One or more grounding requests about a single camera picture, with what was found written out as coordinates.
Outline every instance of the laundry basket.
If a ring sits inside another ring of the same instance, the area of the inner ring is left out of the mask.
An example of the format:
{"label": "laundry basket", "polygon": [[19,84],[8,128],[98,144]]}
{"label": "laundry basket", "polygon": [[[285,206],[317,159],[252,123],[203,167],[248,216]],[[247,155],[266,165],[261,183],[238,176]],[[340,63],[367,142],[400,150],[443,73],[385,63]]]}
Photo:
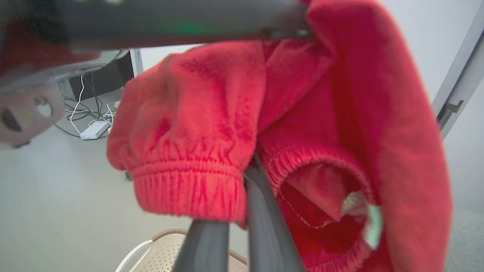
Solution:
{"label": "laundry basket", "polygon": [[[186,237],[186,230],[170,229],[161,232],[150,240],[139,244],[119,264],[116,272],[170,272]],[[127,267],[131,259],[144,252],[132,267]],[[248,272],[247,260],[230,251],[228,272]]]}

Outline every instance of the white power strip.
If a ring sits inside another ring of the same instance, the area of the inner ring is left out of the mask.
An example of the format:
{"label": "white power strip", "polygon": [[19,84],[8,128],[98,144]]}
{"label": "white power strip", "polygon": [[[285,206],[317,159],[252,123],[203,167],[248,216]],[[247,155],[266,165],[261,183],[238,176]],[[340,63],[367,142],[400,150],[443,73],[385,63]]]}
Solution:
{"label": "white power strip", "polygon": [[106,121],[96,121],[91,124],[85,131],[81,133],[81,140],[93,140],[99,138],[106,129],[109,128],[109,123]]}

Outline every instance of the red sweatshirt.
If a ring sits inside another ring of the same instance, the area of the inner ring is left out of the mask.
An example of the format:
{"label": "red sweatshirt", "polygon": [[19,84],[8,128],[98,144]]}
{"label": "red sweatshirt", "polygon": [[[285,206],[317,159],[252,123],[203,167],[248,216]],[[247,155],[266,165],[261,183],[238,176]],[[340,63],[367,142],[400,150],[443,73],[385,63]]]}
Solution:
{"label": "red sweatshirt", "polygon": [[443,271],[439,129],[384,10],[313,0],[313,39],[199,47],[131,80],[107,154],[150,212],[244,223],[257,152],[308,271]]}

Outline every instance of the basket handle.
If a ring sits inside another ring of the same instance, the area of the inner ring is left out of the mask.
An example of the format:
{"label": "basket handle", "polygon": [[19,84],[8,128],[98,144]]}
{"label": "basket handle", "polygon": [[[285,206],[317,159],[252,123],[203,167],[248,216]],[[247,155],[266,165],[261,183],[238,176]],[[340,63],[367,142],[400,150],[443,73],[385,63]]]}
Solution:
{"label": "basket handle", "polygon": [[[142,242],[141,244],[139,244],[138,246],[136,246],[135,248],[133,248],[133,250],[130,251],[130,253],[128,253],[128,255],[126,255],[126,257],[124,257],[124,259],[121,261],[121,263],[119,264],[118,268],[116,269],[115,272],[121,272],[124,270],[126,264],[133,258],[133,256],[140,252],[143,248],[145,248],[146,246],[149,246],[151,248],[151,244],[153,244],[153,240],[148,240],[148,241],[145,241],[145,242]],[[141,262],[141,260],[146,256],[146,254],[148,254],[148,252],[150,251],[150,248],[143,254],[143,256],[141,256],[141,258],[139,258],[139,260],[135,263],[135,265],[129,270],[129,272],[132,272],[133,269],[138,266],[138,264]]]}

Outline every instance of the ribbed cuff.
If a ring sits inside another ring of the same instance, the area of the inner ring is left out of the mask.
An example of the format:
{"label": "ribbed cuff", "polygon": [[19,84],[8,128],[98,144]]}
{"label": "ribbed cuff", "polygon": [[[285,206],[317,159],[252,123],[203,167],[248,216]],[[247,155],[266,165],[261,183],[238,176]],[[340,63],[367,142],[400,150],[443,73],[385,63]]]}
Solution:
{"label": "ribbed cuff", "polygon": [[275,147],[270,142],[264,142],[262,165],[268,174],[271,189],[276,196],[282,183],[288,175],[298,168],[312,163],[327,163],[344,169],[363,187],[366,199],[374,204],[375,196],[370,189],[371,184],[360,164],[352,156],[338,147],[322,146],[316,143]]}
{"label": "ribbed cuff", "polygon": [[242,173],[234,166],[171,161],[140,166],[130,173],[145,211],[245,222],[245,188]]}

